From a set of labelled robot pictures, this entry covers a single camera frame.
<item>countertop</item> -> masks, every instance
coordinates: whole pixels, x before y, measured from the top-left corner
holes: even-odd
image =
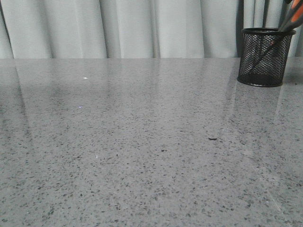
[[[303,58],[0,60],[1,227],[302,227]]]

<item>black mesh pen holder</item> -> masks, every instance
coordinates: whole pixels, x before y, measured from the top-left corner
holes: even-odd
[[[296,31],[245,28],[243,53],[237,80],[258,87],[282,85],[292,36]]]

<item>white curtain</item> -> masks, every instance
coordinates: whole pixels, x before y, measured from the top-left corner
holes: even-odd
[[[283,0],[0,0],[0,58],[238,57]],[[297,28],[290,56],[303,56]]]

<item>curtain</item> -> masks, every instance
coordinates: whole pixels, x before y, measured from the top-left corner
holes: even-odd
[[[239,57],[244,27],[278,27],[283,0],[0,0],[0,58]],[[303,56],[303,31],[290,56]]]

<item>pen holder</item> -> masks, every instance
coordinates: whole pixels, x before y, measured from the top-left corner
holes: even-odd
[[[237,80],[258,87],[282,85],[292,36],[296,31],[276,28],[245,28]]]

